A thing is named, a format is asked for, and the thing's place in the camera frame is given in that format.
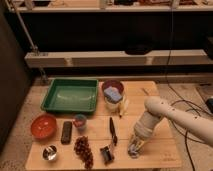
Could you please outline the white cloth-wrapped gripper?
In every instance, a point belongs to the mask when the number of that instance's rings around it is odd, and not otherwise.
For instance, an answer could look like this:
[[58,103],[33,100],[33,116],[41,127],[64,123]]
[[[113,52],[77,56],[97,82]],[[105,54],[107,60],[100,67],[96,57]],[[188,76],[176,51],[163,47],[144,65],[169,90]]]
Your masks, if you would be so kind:
[[[136,152],[140,153],[142,146],[145,144],[146,140],[148,140],[157,126],[162,120],[161,116],[155,116],[148,111],[145,111],[140,119],[134,125],[134,134],[139,137],[140,143],[136,146]],[[128,151],[131,150],[131,146],[135,145],[136,136],[132,134],[128,144]]]

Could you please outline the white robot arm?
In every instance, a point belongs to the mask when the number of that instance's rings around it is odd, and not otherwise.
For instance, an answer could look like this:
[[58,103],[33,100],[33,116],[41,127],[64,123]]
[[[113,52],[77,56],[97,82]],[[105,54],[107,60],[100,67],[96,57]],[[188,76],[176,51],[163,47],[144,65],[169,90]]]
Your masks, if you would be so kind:
[[159,96],[150,96],[144,101],[146,110],[133,127],[133,134],[142,141],[151,138],[155,127],[167,118],[213,147],[213,120],[172,107]]

